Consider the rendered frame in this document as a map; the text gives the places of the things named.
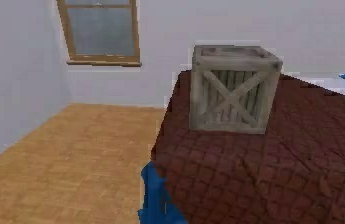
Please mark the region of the bed with maroon quilt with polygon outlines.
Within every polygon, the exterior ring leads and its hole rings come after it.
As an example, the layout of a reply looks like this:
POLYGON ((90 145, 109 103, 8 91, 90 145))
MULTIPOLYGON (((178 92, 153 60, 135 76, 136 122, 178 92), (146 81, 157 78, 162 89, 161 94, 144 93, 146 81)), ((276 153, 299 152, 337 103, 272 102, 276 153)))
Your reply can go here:
POLYGON ((179 74, 151 160, 140 224, 345 224, 345 95, 280 77, 262 135, 189 129, 179 74))

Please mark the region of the grey wooden crate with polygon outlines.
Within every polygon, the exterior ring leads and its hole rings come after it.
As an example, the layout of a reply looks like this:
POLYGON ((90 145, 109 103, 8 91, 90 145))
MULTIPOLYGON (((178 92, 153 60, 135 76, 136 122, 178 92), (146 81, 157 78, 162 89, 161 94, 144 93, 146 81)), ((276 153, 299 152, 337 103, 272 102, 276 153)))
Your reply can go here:
POLYGON ((282 66, 260 46, 195 46, 189 127, 263 134, 282 66))

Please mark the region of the wooden framed window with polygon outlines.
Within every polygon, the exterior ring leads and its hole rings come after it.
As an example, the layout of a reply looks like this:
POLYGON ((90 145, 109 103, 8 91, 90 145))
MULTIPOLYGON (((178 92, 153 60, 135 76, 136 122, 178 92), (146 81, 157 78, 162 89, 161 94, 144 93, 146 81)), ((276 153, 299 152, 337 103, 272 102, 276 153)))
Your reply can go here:
POLYGON ((56 0, 68 65, 140 67, 136 0, 56 0))

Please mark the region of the white pillow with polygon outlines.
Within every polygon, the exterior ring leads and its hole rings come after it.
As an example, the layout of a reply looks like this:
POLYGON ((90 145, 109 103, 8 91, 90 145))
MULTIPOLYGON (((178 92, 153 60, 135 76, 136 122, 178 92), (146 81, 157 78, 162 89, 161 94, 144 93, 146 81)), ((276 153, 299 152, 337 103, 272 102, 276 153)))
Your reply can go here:
POLYGON ((295 75, 295 78, 345 95, 345 80, 338 75, 319 77, 295 75))

